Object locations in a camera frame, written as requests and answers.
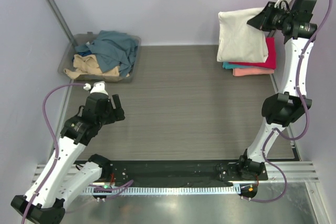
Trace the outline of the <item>clear plastic bin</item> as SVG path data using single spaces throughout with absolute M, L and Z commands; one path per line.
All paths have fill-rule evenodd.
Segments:
M 86 42 L 92 42 L 96 39 L 98 35 L 93 32 L 87 32 L 86 34 L 76 34 L 73 36 L 74 42 L 78 45 L 84 44 Z M 133 80 L 135 73 L 138 68 L 138 62 L 140 60 L 140 52 L 141 52 L 141 38 L 135 35 L 131 35 L 131 37 L 138 41 L 138 49 L 135 57 L 135 62 L 132 65 L 132 68 L 129 72 L 129 75 L 126 77 L 117 77 L 117 76 L 106 76 L 106 75 L 94 75 L 94 74 L 83 74 L 77 77 L 75 80 L 77 81 L 105 81 L 105 82 L 120 82 L 120 83 L 129 83 Z M 73 46 L 72 41 L 67 45 L 62 60 L 58 67 L 58 73 L 67 76 L 65 73 L 65 69 L 69 69 L 70 71 L 75 71 L 73 67 L 73 57 L 76 51 Z

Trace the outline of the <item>cream white t shirt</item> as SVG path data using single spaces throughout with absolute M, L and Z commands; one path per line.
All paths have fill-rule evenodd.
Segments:
M 259 7 L 218 13 L 218 62 L 266 62 L 268 49 L 265 34 L 247 24 L 262 10 Z

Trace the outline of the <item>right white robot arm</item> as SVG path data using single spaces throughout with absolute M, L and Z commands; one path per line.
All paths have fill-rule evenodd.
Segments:
M 239 157 L 235 173 L 244 180 L 265 173 L 265 158 L 275 139 L 291 123 L 308 114 L 312 100 L 307 98 L 306 74 L 310 51 L 318 26 L 311 22 L 317 0 L 268 2 L 247 24 L 261 31 L 279 30 L 284 35 L 284 78 L 278 93 L 262 106 L 263 124 L 248 149 Z

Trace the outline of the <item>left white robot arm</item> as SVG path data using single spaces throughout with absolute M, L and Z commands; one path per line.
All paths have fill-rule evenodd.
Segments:
M 112 174 L 111 162 L 93 154 L 84 167 L 64 181 L 73 163 L 99 130 L 125 119 L 117 94 L 91 93 L 85 105 L 63 126 L 53 157 L 24 195 L 16 195 L 11 206 L 32 223 L 60 223 L 74 199 L 96 180 L 106 182 Z

